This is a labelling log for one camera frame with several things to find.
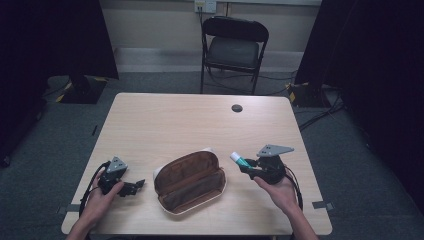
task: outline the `folding chair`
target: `folding chair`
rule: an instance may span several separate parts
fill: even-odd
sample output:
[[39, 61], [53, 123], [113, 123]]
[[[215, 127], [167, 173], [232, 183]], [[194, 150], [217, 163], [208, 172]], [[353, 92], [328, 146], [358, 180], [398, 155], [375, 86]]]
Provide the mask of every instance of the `folding chair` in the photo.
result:
[[[208, 46], [207, 36], [213, 39]], [[202, 76], [200, 93], [203, 93], [204, 69], [225, 69], [251, 73], [251, 94], [255, 94], [256, 82], [269, 33], [256, 21], [215, 16], [202, 24]]]

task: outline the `brown eyeglass case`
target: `brown eyeglass case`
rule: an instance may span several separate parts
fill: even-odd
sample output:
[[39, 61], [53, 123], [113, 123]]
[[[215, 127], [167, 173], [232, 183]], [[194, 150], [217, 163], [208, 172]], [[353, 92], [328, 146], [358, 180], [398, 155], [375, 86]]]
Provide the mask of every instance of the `brown eyeglass case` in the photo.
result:
[[182, 214], [220, 196], [226, 182], [218, 158], [207, 150], [174, 160], [154, 173], [159, 202], [171, 214]]

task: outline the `gray carpet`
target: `gray carpet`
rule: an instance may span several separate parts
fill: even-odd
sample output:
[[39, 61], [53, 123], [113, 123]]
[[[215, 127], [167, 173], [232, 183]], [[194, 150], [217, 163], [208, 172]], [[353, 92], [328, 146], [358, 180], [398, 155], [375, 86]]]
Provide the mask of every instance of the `gray carpet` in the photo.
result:
[[[282, 90], [290, 82], [291, 73], [264, 75], [285, 80], [260, 78], [257, 95], [278, 92], [274, 95], [287, 96]], [[199, 79], [198, 72], [121, 73], [120, 80], [107, 84], [96, 105], [56, 103], [59, 92], [47, 96], [41, 120], [11, 155], [11, 166], [0, 169], [0, 239], [65, 238], [61, 233], [64, 215], [56, 211], [72, 200], [116, 94], [197, 94]], [[67, 77], [51, 78], [47, 92], [66, 81]], [[217, 81], [244, 90], [251, 86], [249, 78]], [[336, 99], [337, 91], [327, 89], [326, 93], [330, 101]], [[205, 94], [242, 93], [205, 86]], [[300, 125], [326, 109], [293, 110]], [[95, 126], [98, 128], [93, 136]], [[329, 212], [333, 233], [321, 239], [424, 238], [423, 216], [390, 169], [369, 151], [360, 127], [347, 111], [319, 120], [303, 130], [302, 136], [323, 198], [335, 206]]]

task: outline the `forearm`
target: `forearm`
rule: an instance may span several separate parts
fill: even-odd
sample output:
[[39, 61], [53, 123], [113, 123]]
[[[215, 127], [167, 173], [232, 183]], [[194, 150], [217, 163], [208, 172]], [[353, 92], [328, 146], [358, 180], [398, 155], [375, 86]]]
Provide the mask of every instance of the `forearm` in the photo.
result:
[[84, 240], [91, 227], [92, 224], [90, 221], [84, 218], [78, 219], [66, 237], [66, 240]]
[[290, 220], [293, 233], [297, 240], [318, 240], [317, 235], [298, 206], [293, 207], [285, 214]]

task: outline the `chair backrest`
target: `chair backrest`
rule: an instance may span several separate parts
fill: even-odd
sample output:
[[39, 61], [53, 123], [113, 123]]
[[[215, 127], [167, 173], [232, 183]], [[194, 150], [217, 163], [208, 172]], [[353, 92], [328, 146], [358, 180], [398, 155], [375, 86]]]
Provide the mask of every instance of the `chair backrest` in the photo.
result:
[[263, 43], [266, 43], [269, 38], [268, 29], [259, 22], [223, 16], [206, 19], [202, 25], [202, 32], [203, 35]]

